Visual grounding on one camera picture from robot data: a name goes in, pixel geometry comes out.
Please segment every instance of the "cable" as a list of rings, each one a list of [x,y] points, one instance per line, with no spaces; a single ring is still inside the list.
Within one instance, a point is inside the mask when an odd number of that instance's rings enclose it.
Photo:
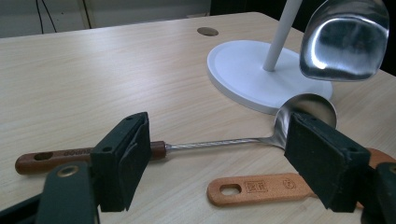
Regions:
[[[88,26],[90,27],[90,29],[92,29],[90,15],[88,14],[87,3],[85,2],[85,0],[82,0],[82,3],[84,4],[84,10],[85,10],[85,15],[87,16]]]
[[[38,18],[40,19],[41,34],[44,34],[43,21],[41,20],[40,8],[38,7],[38,0],[35,0],[35,7],[37,8]]]
[[[56,31],[55,24],[53,23],[52,17],[50,16],[50,12],[49,12],[49,10],[48,10],[48,8],[47,8],[46,3],[44,2],[44,0],[41,0],[41,2],[43,3],[44,8],[46,9],[47,14],[49,15],[49,20],[50,20],[50,23],[52,24],[53,30],[55,31],[55,33],[58,33],[58,32]]]

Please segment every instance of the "white lamp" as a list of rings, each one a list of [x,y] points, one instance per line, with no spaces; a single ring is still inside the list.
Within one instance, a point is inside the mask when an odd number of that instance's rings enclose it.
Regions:
[[[288,0],[273,43],[237,40],[220,44],[207,57],[212,83],[241,105],[267,114],[302,93],[332,97],[332,83],[305,77],[299,54],[284,49],[286,38],[303,0]]]

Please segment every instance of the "gray wall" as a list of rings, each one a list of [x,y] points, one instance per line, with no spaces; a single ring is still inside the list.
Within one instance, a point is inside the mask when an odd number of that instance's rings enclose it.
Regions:
[[[44,0],[58,32],[162,21],[205,14],[210,0]],[[42,0],[38,0],[44,33],[53,33]],[[41,34],[35,0],[0,0],[0,37]]]

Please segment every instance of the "ladle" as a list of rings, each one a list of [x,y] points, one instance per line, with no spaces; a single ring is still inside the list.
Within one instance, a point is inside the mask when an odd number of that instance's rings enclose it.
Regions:
[[[336,127],[337,115],[332,103],[325,98],[305,93],[290,98],[276,113],[274,134],[270,137],[240,138],[214,142],[193,143],[184,145],[169,145],[164,141],[151,142],[152,159],[162,159],[170,152],[203,148],[223,147],[229,145],[261,143],[274,147],[285,148],[288,134],[290,115],[292,112],[304,112],[317,119],[323,120],[332,127]],[[89,161],[91,148],[68,149],[60,151],[29,153],[20,156],[15,168],[21,175],[32,175],[48,172],[54,167],[70,161]]]

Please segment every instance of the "lamp base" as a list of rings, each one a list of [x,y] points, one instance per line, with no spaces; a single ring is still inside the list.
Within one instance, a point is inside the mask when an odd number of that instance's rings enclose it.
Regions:
[[[266,114],[275,114],[289,98],[314,93],[332,97],[332,83],[305,77],[299,55],[282,49],[275,71],[263,69],[270,44],[236,40],[213,48],[207,57],[212,83],[237,103]]]

